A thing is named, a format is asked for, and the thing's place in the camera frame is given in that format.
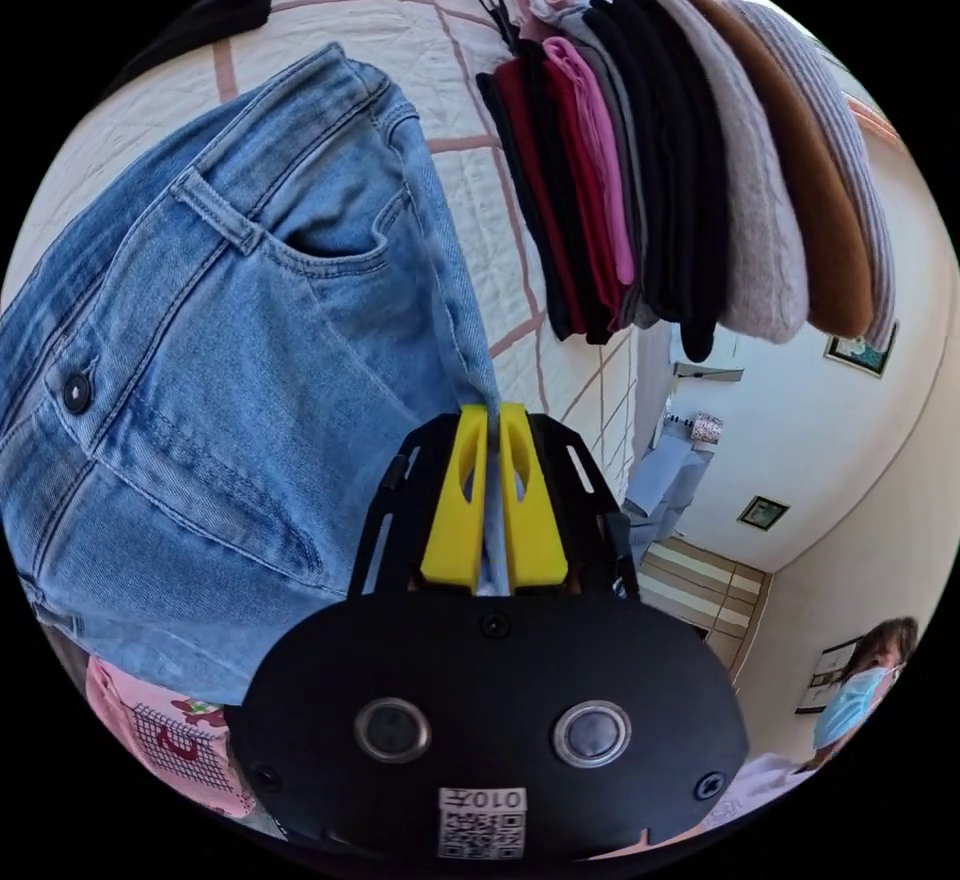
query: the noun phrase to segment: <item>jeans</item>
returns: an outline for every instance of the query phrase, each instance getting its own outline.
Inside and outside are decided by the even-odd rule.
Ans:
[[[76,217],[0,317],[0,369],[0,516],[38,619],[216,703],[343,599],[407,433],[499,407],[419,119],[338,44]]]

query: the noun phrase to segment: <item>quilted bedspread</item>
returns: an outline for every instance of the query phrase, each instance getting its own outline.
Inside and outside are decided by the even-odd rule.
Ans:
[[[139,154],[334,40],[389,74],[420,114],[504,400],[577,430],[622,500],[634,456],[639,332],[596,347],[582,337],[561,343],[550,328],[536,247],[473,80],[509,58],[477,0],[273,0],[261,29],[135,80],[88,114],[55,159],[24,222],[0,308],[67,222]]]

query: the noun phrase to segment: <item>screw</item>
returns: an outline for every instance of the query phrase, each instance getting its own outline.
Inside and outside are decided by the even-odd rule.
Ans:
[[[499,640],[510,632],[510,620],[503,613],[488,613],[480,621],[480,632],[491,640]]]
[[[266,793],[279,793],[283,786],[280,774],[271,767],[259,766],[254,770],[257,782]]]
[[[708,773],[701,777],[694,788],[694,796],[698,800],[710,800],[715,797],[726,785],[727,778],[722,773]]]

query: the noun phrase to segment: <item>white shirt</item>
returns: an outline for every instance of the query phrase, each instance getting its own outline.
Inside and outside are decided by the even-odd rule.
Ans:
[[[733,778],[726,793],[703,821],[704,830],[712,830],[723,823],[729,823],[745,813],[776,800],[798,784],[811,777],[815,770],[802,773],[797,771],[803,764],[765,753],[754,760],[748,760]]]

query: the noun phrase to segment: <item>qr code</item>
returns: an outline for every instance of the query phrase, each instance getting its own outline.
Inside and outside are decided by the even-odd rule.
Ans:
[[[519,860],[523,856],[525,813],[441,810],[441,857],[457,860]]]

